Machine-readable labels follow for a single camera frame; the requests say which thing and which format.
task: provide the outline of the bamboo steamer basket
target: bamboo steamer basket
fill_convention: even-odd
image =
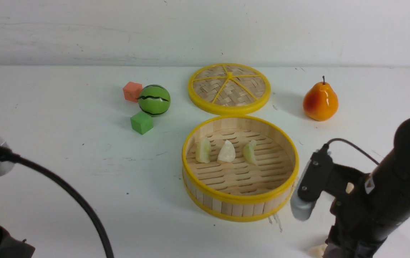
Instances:
[[[270,98],[270,83],[258,70],[219,63],[199,69],[189,79],[189,98],[206,112],[244,115],[262,108]]]
[[[195,160],[196,143],[208,137],[211,162]],[[232,163],[216,162],[224,141],[232,142]],[[242,149],[257,140],[257,165],[248,164]],[[209,214],[249,222],[275,214],[288,201],[298,174],[299,158],[292,140],[282,130],[252,116],[218,116],[203,122],[187,137],[182,149],[182,174],[190,198]]]

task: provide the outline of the toy watermelon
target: toy watermelon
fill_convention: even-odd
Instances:
[[[170,107],[170,94],[160,85],[148,85],[138,96],[141,110],[150,116],[159,116]]]

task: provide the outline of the pink cube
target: pink cube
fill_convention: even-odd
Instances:
[[[128,101],[138,102],[138,96],[143,90],[143,86],[139,83],[129,82],[125,87],[124,90],[124,97]]]

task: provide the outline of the white tabletop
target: white tabletop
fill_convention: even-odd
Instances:
[[[118,258],[303,258],[322,244],[334,217],[323,194],[311,219],[299,222],[287,205],[253,223],[212,217],[189,199],[180,151],[187,134],[214,115],[187,96],[197,67],[0,67],[0,137],[14,152],[56,172],[97,211]],[[346,138],[381,160],[398,125],[410,118],[410,69],[259,68],[272,84],[269,102],[252,113],[283,129],[300,155],[300,171],[332,137]],[[325,122],[303,114],[305,93],[325,75],[339,111]],[[128,82],[157,83],[172,96],[170,110],[145,135],[131,129],[136,103]],[[372,162],[341,143],[336,163],[371,172]],[[17,165],[0,178],[0,225],[27,239],[34,257],[100,258],[100,239],[85,212],[61,188]],[[410,219],[376,258],[410,257]]]

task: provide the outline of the watermelon stripe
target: watermelon stripe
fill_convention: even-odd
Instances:
[[[138,97],[138,100],[139,99],[142,99],[142,100],[145,100],[145,99],[152,99],[152,100],[163,100],[163,101],[167,101],[167,102],[169,102],[168,100],[166,100],[166,99],[164,99],[164,98],[162,98],[162,97],[154,97],[154,96],[151,96],[151,95],[147,95],[147,96],[139,96]]]
[[[161,115],[161,114],[164,113],[164,112],[162,112],[162,113],[154,114],[154,113],[151,113],[151,112],[148,112],[148,111],[144,110],[142,107],[140,107],[140,108],[141,108],[141,110],[143,110],[144,113],[149,114],[149,115],[151,115],[151,116],[158,116],[158,115]]]
[[[157,85],[157,84],[151,84],[151,85],[146,86],[146,88],[149,88],[149,87],[159,87],[159,88],[162,88],[162,89],[165,90],[164,87],[162,87],[162,86],[160,86],[160,85]]]

